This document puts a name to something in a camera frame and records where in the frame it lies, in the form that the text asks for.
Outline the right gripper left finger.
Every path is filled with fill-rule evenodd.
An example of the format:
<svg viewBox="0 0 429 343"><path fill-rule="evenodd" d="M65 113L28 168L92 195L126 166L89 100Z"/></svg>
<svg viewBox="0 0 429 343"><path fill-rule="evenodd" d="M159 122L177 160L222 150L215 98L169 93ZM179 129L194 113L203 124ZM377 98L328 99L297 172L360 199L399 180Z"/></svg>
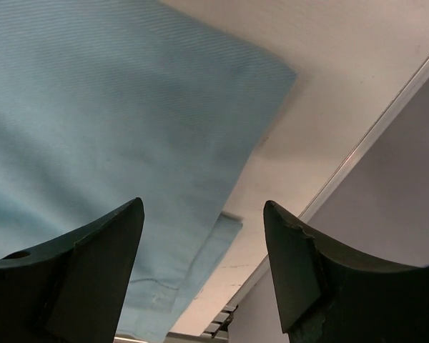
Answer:
<svg viewBox="0 0 429 343"><path fill-rule="evenodd" d="M143 224L135 198L0 259L0 342L113 342Z"/></svg>

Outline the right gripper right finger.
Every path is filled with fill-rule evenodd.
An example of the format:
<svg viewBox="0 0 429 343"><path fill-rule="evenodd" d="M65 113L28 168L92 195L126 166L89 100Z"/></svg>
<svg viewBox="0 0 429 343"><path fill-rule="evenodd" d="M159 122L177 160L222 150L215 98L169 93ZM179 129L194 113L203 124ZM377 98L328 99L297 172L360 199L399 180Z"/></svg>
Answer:
<svg viewBox="0 0 429 343"><path fill-rule="evenodd" d="M429 266L360 252L273 201L263 220L280 324L291 342L429 342Z"/></svg>

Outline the light blue trousers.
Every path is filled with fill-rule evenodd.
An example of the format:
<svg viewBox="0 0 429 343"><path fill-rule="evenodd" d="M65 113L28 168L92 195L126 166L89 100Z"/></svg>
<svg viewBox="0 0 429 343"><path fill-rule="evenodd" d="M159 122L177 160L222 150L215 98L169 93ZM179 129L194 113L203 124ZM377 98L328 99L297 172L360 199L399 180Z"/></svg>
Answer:
<svg viewBox="0 0 429 343"><path fill-rule="evenodd" d="M118 331L162 342L241 230L222 210L296 78L158 1L0 1L0 257L141 198Z"/></svg>

